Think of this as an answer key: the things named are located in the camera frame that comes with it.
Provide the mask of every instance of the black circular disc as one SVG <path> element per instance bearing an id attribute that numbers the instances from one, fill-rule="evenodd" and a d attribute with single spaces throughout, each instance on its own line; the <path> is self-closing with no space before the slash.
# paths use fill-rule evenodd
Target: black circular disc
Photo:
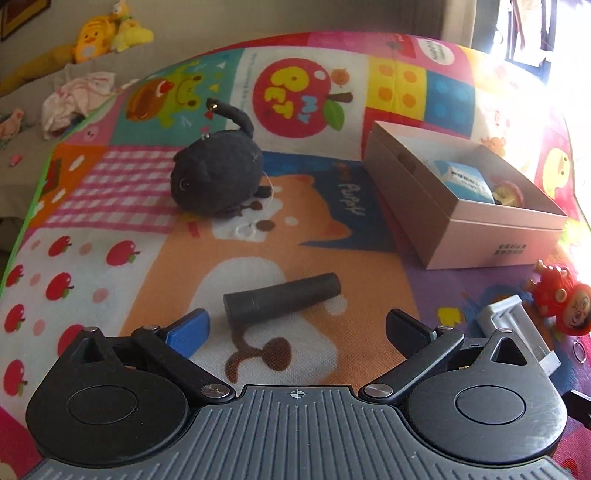
<path id="1" fill-rule="evenodd" d="M 88 425 L 107 425 L 129 417 L 138 399 L 126 388 L 100 385 L 80 390 L 70 398 L 68 410 L 78 421 Z"/>
<path id="2" fill-rule="evenodd" d="M 547 455 L 566 426 L 566 408 L 533 362 L 481 361 L 427 378 L 408 398 L 408 421 L 436 450 L 471 463 L 512 465 Z"/>
<path id="3" fill-rule="evenodd" d="M 496 408 L 483 408 L 495 405 Z M 467 388 L 456 398 L 456 408 L 465 417 L 485 425 L 503 425 L 517 420 L 525 412 L 525 403 L 515 392 L 493 385 Z"/>
<path id="4" fill-rule="evenodd" d="M 177 436 L 189 414 L 181 389 L 159 375 L 122 370 L 101 380 L 89 375 L 75 387 L 64 379 L 63 390 L 33 396 L 27 425 L 44 456 L 91 468 L 123 465 Z"/>

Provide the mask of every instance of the wall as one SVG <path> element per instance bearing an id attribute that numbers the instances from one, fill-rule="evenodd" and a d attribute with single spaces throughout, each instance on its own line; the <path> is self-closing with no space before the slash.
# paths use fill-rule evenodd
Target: wall
<path id="1" fill-rule="evenodd" d="M 156 41 L 199 54 L 237 41 L 310 30 L 415 32 L 437 37 L 443 0 L 128 0 Z M 0 78 L 48 49 L 73 43 L 113 0 L 53 0 L 49 10 L 0 43 Z"/>

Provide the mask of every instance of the white cloth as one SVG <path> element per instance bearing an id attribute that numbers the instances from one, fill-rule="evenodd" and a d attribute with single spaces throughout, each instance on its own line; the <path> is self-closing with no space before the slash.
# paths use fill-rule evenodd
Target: white cloth
<path id="1" fill-rule="evenodd" d="M 41 109 L 44 138 L 50 138 L 49 132 L 69 126 L 74 113 L 89 116 L 113 95 L 114 83 L 114 73 L 95 72 L 58 88 L 43 102 Z"/>

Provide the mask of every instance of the picture frame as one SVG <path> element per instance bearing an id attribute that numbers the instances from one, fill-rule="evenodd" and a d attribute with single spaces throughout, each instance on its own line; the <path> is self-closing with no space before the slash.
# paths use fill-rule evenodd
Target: picture frame
<path id="1" fill-rule="evenodd" d="M 0 0 L 0 41 L 51 6 L 51 0 Z"/>

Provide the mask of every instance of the pink toy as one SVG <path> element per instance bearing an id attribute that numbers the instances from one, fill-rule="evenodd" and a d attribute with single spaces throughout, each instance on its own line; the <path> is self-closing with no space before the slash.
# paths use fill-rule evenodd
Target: pink toy
<path id="1" fill-rule="evenodd" d="M 21 130 L 22 117 L 25 115 L 20 108 L 15 108 L 10 118 L 0 124 L 0 140 L 10 140 Z"/>
<path id="2" fill-rule="evenodd" d="M 10 157 L 10 166 L 16 167 L 22 161 L 22 155 L 16 154 Z"/>

